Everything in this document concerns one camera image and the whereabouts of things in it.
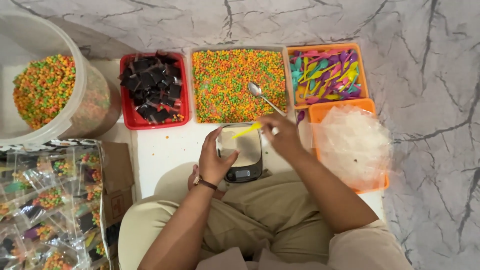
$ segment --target person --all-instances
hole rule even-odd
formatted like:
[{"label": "person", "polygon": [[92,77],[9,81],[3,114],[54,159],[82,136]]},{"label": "person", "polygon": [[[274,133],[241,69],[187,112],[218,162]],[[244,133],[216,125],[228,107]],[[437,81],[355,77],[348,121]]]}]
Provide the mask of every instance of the person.
[{"label": "person", "polygon": [[125,214],[123,270],[412,269],[373,210],[302,147],[294,123],[277,113],[258,121],[294,172],[216,191],[238,152],[218,157],[215,129],[180,205],[152,196]]}]

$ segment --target orange plastic tray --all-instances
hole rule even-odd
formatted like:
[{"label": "orange plastic tray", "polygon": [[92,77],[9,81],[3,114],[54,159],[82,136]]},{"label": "orange plastic tray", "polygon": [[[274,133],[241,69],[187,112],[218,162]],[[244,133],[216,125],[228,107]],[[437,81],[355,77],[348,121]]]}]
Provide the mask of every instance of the orange plastic tray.
[{"label": "orange plastic tray", "polygon": [[[372,112],[375,114],[375,103],[373,100],[369,98],[362,98],[362,99],[352,99],[352,100],[341,100],[341,101],[332,101],[332,102],[326,102],[326,103],[317,103],[313,104],[308,108],[308,113],[310,115],[310,122],[311,123],[321,123],[322,120],[325,118],[325,116],[328,114],[328,112],[333,108],[333,107],[338,107],[338,106],[345,106],[345,105],[351,105],[351,106],[357,106],[361,109],[367,110],[369,112]],[[317,158],[320,160],[320,149],[315,146],[315,150],[317,152]],[[381,184],[382,181],[378,181],[380,183],[377,187],[369,190],[358,190],[358,189],[353,189],[355,193],[357,194],[362,194],[362,193],[367,193],[371,191],[377,191],[377,190],[384,190],[387,189],[388,186],[390,185],[390,180],[388,179],[388,174],[385,174],[383,181],[383,185]]]},{"label": "orange plastic tray", "polygon": [[[296,50],[299,51],[309,51],[309,50],[317,50],[319,52],[330,50],[330,49],[354,49],[357,54],[359,55],[358,58],[358,68],[359,68],[359,77],[357,82],[361,84],[361,98],[368,98],[368,88],[367,88],[367,79],[365,77],[365,69],[363,68],[363,59],[361,57],[360,47],[357,43],[342,43],[342,44],[325,44],[325,45],[313,45],[313,46],[303,46],[303,47],[288,47],[288,55],[293,55],[293,52]],[[306,109],[310,107],[310,105],[302,105],[297,106],[296,104],[304,102],[305,99],[300,98],[300,92],[296,91],[295,93],[291,93],[290,95],[290,102],[293,104],[293,107],[297,110],[299,109]]]}]

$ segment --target digital kitchen scale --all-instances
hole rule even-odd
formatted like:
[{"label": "digital kitchen scale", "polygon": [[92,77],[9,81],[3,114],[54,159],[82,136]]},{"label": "digital kitchen scale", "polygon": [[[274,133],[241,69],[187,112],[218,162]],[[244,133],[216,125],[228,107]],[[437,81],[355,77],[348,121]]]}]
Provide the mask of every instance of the digital kitchen scale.
[{"label": "digital kitchen scale", "polygon": [[229,183],[245,183],[257,180],[262,175],[262,140],[259,130],[254,130],[232,139],[234,135],[248,129],[250,124],[233,124],[223,127],[218,137],[217,152],[227,158],[235,150],[240,151],[237,161],[225,175]]}]

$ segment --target large plastic bucket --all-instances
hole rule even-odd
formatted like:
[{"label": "large plastic bucket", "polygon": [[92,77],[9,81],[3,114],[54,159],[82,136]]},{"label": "large plastic bucket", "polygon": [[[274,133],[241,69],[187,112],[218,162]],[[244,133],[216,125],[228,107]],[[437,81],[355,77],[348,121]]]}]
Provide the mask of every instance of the large plastic bucket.
[{"label": "large plastic bucket", "polygon": [[[18,114],[14,77],[32,60],[73,56],[75,86],[63,110],[38,130]],[[108,131],[121,113],[120,93],[91,66],[58,26],[23,12],[0,12],[0,146],[41,144],[55,138],[94,138]]]}]

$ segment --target marble floor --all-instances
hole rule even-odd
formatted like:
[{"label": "marble floor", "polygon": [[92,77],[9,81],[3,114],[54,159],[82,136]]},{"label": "marble floor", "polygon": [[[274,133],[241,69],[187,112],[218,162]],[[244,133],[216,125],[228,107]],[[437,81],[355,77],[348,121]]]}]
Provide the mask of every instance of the marble floor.
[{"label": "marble floor", "polygon": [[394,132],[384,195],[417,270],[480,264],[480,1],[1,0],[62,27],[89,58],[207,44],[358,42]]}]

